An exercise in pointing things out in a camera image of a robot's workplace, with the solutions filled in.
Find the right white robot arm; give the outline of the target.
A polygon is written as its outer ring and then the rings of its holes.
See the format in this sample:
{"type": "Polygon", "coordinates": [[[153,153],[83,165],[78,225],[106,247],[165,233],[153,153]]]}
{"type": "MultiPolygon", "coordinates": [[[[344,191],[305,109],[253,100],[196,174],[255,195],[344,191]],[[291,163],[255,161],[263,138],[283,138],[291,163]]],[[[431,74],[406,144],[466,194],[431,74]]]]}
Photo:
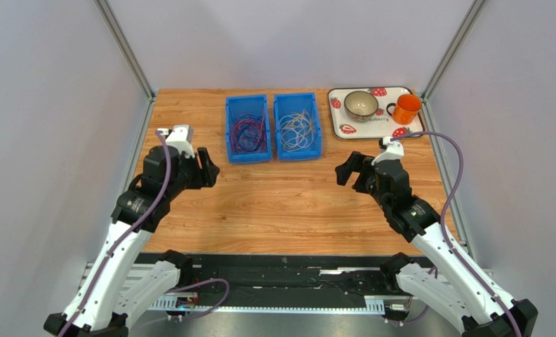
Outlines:
{"type": "Polygon", "coordinates": [[[398,253],[380,266],[394,289],[421,299],[462,336],[532,336],[538,317],[535,305],[515,299],[479,268],[441,226],[438,212],[413,194],[399,157],[381,159],[352,152],[335,172],[338,185],[345,185],[357,172],[353,189],[372,196],[389,226],[446,277],[442,283],[398,253]]]}

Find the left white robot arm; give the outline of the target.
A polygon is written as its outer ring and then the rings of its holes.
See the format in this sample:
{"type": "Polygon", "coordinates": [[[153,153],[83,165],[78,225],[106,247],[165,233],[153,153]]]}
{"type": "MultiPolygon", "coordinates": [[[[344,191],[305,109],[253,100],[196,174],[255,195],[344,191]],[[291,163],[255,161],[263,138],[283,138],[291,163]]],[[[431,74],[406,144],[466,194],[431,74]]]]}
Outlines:
{"type": "Polygon", "coordinates": [[[127,336],[141,315],[166,291],[194,281],[193,259],[168,250],[127,291],[122,287],[144,245],[171,202],[184,190],[213,187],[220,169],[205,147],[193,155],[177,145],[152,148],[143,172],[121,194],[104,245],[72,302],[46,318],[54,336],[127,336]]]}

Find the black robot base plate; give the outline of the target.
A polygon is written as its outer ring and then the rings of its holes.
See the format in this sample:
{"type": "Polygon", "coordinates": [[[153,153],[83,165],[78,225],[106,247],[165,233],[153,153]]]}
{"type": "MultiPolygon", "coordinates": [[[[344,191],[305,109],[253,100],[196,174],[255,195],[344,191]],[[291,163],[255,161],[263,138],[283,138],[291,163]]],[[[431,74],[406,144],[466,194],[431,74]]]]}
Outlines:
{"type": "Polygon", "coordinates": [[[202,286],[199,304],[224,294],[230,305],[360,304],[362,296],[407,302],[409,294],[387,284],[380,264],[387,256],[301,256],[191,253],[192,281],[225,279],[202,286]]]}

